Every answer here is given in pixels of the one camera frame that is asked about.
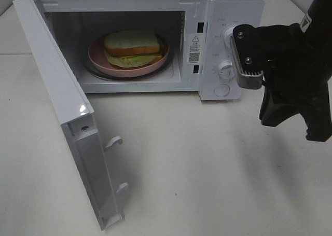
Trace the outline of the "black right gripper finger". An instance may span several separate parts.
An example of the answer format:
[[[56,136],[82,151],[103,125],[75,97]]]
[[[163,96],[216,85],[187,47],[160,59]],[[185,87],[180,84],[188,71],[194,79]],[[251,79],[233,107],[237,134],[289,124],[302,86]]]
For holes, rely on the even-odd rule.
[[[276,127],[288,118],[299,113],[298,107],[303,97],[297,93],[265,87],[259,119],[263,126]]]
[[[331,137],[331,111],[327,83],[305,97],[302,116],[307,125],[307,140],[326,142]]]

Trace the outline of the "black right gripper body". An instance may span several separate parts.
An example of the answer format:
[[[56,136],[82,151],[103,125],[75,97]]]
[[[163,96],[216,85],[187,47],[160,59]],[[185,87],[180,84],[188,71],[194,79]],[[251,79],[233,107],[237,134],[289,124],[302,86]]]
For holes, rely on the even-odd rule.
[[[331,78],[331,24],[298,23],[259,28],[266,57],[266,91],[297,110],[330,109],[327,81]]]

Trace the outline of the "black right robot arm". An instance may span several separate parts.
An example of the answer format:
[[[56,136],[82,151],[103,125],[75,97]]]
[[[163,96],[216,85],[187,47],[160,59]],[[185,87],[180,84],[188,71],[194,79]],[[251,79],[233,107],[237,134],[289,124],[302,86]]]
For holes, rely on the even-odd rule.
[[[306,29],[299,23],[259,29],[267,50],[259,118],[263,125],[276,127],[301,114],[306,139],[325,142],[331,137],[331,0],[313,0],[305,19]]]

